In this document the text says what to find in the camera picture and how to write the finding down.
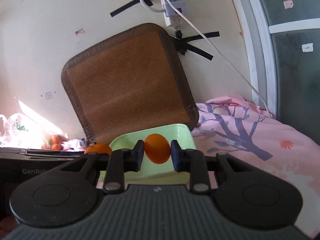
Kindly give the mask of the brown woven seat cushion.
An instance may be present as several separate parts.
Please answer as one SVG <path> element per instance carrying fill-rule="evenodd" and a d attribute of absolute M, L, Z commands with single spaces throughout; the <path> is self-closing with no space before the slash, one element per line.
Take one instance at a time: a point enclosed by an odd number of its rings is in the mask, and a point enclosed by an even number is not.
<path fill-rule="evenodd" d="M 71 58 L 62 85 L 87 142 L 170 124 L 193 129 L 199 113 L 174 43 L 144 23 Z"/>

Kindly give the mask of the bag of small oranges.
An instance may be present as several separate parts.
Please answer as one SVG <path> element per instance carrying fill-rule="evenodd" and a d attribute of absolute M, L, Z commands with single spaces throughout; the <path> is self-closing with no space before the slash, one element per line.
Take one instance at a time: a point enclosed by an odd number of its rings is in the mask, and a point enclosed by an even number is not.
<path fill-rule="evenodd" d="M 63 149 L 62 143 L 65 141 L 65 137 L 61 135 L 47 135 L 45 136 L 41 145 L 42 150 L 61 151 Z"/>

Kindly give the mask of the white power strip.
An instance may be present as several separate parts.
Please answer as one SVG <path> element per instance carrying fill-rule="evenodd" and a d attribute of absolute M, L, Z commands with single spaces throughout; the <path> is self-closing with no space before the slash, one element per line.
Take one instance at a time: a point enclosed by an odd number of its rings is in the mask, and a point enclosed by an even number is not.
<path fill-rule="evenodd" d="M 178 29 L 182 24 L 182 18 L 173 8 L 181 14 L 186 14 L 187 7 L 185 2 L 179 0 L 161 0 L 161 5 L 165 10 L 163 14 L 166 26 Z"/>

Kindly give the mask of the orange tangerine beside basin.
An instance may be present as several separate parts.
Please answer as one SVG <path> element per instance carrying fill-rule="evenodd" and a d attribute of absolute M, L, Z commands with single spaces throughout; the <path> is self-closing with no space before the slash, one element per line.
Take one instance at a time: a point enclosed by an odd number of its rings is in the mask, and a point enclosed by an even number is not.
<path fill-rule="evenodd" d="M 85 154 L 91 152 L 110 155 L 112 153 L 112 149 L 110 148 L 110 146 L 108 146 L 108 144 L 95 143 L 88 146 L 88 148 L 86 148 L 85 150 Z"/>

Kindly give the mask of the light green plastic basin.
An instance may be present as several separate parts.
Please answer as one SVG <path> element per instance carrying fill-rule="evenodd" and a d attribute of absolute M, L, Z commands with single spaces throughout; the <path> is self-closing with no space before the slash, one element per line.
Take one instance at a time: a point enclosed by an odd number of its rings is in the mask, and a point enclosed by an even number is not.
<path fill-rule="evenodd" d="M 144 142 L 142 165 L 138 172 L 124 174 L 125 185 L 176 185 L 187 184 L 189 173 L 176 172 L 170 155 L 170 143 L 177 140 L 182 149 L 195 149 L 189 128 L 184 124 L 173 124 L 121 135 L 110 143 L 112 150 L 132 149 Z"/>

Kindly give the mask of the white plastic bag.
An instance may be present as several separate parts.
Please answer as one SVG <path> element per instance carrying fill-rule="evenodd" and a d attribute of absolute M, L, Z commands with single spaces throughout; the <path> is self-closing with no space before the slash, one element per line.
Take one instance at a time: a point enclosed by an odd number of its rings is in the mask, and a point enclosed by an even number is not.
<path fill-rule="evenodd" d="M 32 143 L 33 121 L 24 114 L 15 113 L 7 118 L 1 114 L 3 133 L 1 133 L 1 147 L 29 148 Z"/>

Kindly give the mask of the white window frame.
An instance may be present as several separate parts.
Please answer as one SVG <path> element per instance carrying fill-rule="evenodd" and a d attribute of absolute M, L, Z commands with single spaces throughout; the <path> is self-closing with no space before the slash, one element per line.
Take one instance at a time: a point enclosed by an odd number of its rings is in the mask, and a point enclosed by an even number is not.
<path fill-rule="evenodd" d="M 279 118 L 319 113 L 319 0 L 233 0 L 254 83 Z"/>

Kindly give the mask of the pink patterned bed sheet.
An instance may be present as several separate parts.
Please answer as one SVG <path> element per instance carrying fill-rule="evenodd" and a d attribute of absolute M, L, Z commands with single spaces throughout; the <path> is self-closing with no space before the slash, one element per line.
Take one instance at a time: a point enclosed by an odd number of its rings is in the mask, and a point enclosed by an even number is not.
<path fill-rule="evenodd" d="M 319 234 L 319 145 L 242 96 L 221 96 L 197 104 L 192 131 L 207 156 L 229 153 L 294 185 L 303 207 L 296 226 L 310 238 Z"/>

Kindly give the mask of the orange tangerine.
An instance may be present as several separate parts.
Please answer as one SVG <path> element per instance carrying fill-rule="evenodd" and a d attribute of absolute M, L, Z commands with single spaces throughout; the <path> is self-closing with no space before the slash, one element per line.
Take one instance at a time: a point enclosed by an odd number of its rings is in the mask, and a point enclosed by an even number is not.
<path fill-rule="evenodd" d="M 154 164 L 163 164 L 170 158 L 170 145 L 160 134 L 151 134 L 144 140 L 144 152 Z"/>
<path fill-rule="evenodd" d="M 85 150 L 85 154 L 91 152 L 110 155 L 112 153 L 112 149 L 110 148 L 110 146 L 108 146 L 108 144 L 95 143 L 88 146 L 88 148 L 86 148 Z"/>

